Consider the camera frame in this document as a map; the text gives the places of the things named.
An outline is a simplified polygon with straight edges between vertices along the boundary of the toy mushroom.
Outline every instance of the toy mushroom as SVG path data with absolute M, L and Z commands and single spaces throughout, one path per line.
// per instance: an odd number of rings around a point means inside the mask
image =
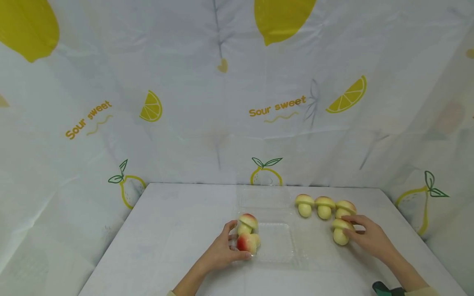
M 347 245 L 347 243 L 349 242 L 349 238 L 344 234 L 342 230 L 349 229 L 351 231 L 356 231 L 352 224 L 342 219 L 334 220 L 332 222 L 332 228 L 334 229 L 332 238 L 338 245 L 341 246 Z
M 260 247 L 260 236 L 256 233 L 252 233 L 252 237 L 254 238 L 255 244 L 257 245 L 257 248 Z
M 325 196 L 318 197 L 314 201 L 314 204 L 318 209 L 318 216 L 323 220 L 328 220 L 331 218 L 332 210 L 336 208 L 334 201 Z
M 255 237 L 250 233 L 242 233 L 237 239 L 237 249 L 239 251 L 247 251 L 252 255 L 257 253 L 257 244 Z
M 241 236 L 243 233 L 251 234 L 252 230 L 258 228 L 258 221 L 253 215 L 243 214 L 238 219 L 240 226 L 237 228 L 237 234 Z
M 300 194 L 295 199 L 295 205 L 298 206 L 298 212 L 302 217 L 308 218 L 313 210 L 314 200 L 306 194 Z
M 353 203 L 347 200 L 340 200 L 336 202 L 336 218 L 340 219 L 342 216 L 351 216 L 357 214 L 357 209 Z

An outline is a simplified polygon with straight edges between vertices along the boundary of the white curtain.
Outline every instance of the white curtain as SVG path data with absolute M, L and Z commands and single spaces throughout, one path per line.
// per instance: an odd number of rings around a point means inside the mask
M 472 0 L 0 0 L 0 294 L 77 295 L 173 182 L 381 188 L 474 295 L 473 20 Z

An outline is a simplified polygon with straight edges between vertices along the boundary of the plastic container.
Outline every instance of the plastic container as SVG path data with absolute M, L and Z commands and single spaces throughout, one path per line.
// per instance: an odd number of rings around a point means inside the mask
M 252 259 L 253 264 L 271 268 L 307 270 L 307 260 L 295 243 L 297 222 L 301 219 L 292 207 L 285 187 L 247 186 L 237 192 L 235 217 L 245 213 L 258 220 L 261 246 Z

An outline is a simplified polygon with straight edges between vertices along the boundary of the lemon print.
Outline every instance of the lemon print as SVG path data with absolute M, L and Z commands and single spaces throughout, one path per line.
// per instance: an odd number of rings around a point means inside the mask
M 46 0 L 0 0 L 0 41 L 32 63 L 49 56 L 59 26 Z
M 366 88 L 367 80 L 365 80 L 365 76 L 362 75 L 362 77 L 348 88 L 342 96 L 335 100 L 326 111 L 329 113 L 346 111 L 362 99 Z
M 466 51 L 466 56 L 470 59 L 474 59 L 474 48 L 468 49 Z
M 0 107 L 9 107 L 10 105 L 8 104 L 7 100 L 5 100 L 4 97 L 0 94 Z
M 149 122 L 155 122 L 160 119 L 162 110 L 160 99 L 149 90 L 142 113 L 140 113 L 140 118 Z
M 110 178 L 109 183 L 120 185 L 123 203 L 129 209 L 133 209 L 133 206 L 137 203 L 140 195 L 145 190 L 146 184 L 141 178 L 137 176 L 124 175 L 127 162 L 128 159 L 120 164 L 121 174 Z
M 258 168 L 250 176 L 250 184 L 252 185 L 283 185 L 281 176 L 267 167 L 276 165 L 283 158 L 275 158 L 267 163 L 263 163 L 260 159 L 252 157 L 252 160 L 258 166 Z
M 316 0 L 255 0 L 255 23 L 265 45 L 295 35 L 304 25 Z
M 425 183 L 426 185 L 421 188 L 408 190 L 395 201 L 397 209 L 403 213 L 418 235 L 423 235 L 428 229 L 429 197 L 449 197 L 434 187 L 435 176 L 427 170 L 425 171 Z

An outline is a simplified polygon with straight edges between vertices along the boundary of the sleeve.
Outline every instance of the sleeve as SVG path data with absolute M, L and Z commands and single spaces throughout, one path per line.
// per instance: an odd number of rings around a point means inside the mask
M 405 296 L 439 296 L 439 293 L 432 287 L 422 288 L 420 290 L 405 293 Z

